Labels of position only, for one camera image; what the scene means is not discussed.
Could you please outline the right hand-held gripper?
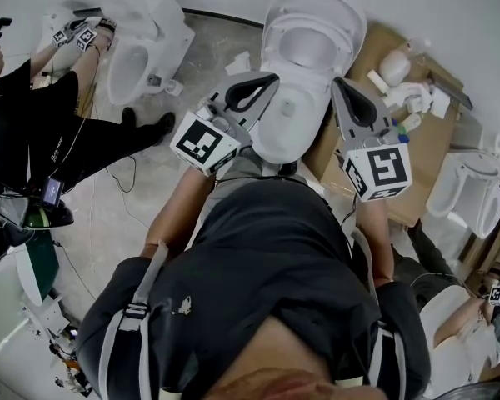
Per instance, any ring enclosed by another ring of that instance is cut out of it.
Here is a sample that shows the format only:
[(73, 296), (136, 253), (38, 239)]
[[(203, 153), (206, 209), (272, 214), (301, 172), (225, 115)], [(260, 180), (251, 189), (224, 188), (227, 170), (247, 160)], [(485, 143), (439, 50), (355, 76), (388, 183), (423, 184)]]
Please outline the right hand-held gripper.
[[(388, 128), (390, 113), (383, 99), (345, 77), (332, 80), (331, 96), (337, 126), (343, 139), (350, 140), (340, 148), (341, 169), (359, 200), (393, 198), (408, 189), (413, 183), (408, 136), (397, 127)], [(382, 131), (354, 139), (356, 130), (363, 129)]]

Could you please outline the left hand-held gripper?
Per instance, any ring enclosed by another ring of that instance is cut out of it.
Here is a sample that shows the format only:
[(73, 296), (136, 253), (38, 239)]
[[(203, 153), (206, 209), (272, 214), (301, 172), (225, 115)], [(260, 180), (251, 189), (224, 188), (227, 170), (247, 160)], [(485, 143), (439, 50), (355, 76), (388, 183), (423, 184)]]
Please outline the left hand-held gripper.
[(200, 173), (213, 175), (252, 145), (248, 130), (267, 109), (279, 84), (279, 76), (272, 72), (225, 77), (216, 93), (202, 99), (196, 111), (187, 112), (170, 148)]

